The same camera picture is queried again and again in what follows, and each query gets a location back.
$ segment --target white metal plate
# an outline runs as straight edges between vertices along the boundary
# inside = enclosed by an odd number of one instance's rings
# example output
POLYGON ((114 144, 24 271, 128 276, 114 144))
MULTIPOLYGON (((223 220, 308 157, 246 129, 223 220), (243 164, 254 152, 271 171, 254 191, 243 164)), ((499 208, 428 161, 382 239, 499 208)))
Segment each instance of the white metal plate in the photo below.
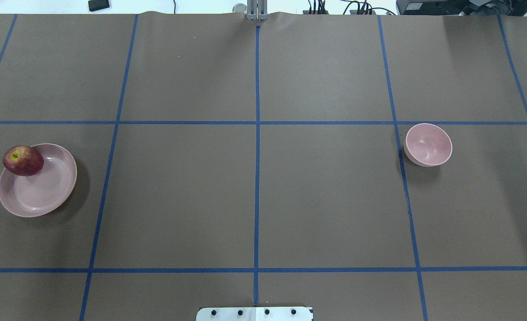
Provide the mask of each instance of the white metal plate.
POLYGON ((312 307, 203 308, 196 321, 313 321, 312 307))

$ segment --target pink bowl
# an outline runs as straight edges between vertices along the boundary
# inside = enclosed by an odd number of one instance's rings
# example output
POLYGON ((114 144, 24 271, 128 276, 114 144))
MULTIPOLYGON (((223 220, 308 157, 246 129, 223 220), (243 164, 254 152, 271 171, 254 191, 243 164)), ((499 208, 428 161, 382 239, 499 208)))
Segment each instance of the pink bowl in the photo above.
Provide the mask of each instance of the pink bowl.
POLYGON ((415 124, 404 142, 406 156, 416 165, 442 165, 452 155, 452 141, 442 128, 434 124, 415 124))

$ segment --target plate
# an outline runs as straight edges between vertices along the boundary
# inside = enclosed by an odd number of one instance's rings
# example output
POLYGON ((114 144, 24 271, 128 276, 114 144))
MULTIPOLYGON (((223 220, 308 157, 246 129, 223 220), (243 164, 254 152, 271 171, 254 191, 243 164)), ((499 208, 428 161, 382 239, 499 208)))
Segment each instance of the plate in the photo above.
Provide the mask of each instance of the plate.
POLYGON ((0 202, 13 215, 39 217, 57 209, 70 197, 78 180, 78 167, 68 150, 56 144, 37 144, 44 157, 35 175, 18 176, 7 169, 0 176, 0 202))

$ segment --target pink plate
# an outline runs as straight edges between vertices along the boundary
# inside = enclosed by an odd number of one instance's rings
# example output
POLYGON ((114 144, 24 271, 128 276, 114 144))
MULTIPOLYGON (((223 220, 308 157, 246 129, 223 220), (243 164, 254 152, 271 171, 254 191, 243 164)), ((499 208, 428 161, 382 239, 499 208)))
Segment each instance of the pink plate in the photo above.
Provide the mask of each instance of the pink plate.
POLYGON ((404 152, 416 165, 442 165, 452 155, 452 141, 442 128, 434 124, 415 124, 406 134, 404 152))
POLYGON ((78 179, 75 159, 62 146, 32 146, 44 157, 44 167, 35 175, 14 175, 7 169, 0 176, 0 201, 13 215, 39 217, 58 208, 70 197, 78 179))

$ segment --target sticker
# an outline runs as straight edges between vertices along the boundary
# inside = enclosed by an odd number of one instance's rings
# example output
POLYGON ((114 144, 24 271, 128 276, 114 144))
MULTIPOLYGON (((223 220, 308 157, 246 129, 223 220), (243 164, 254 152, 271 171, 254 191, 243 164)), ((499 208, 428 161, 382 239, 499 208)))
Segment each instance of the sticker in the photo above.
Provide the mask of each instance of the sticker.
POLYGON ((408 6, 406 6, 406 10, 418 10, 420 7, 422 7, 422 2, 414 2, 412 4, 408 4, 408 6))

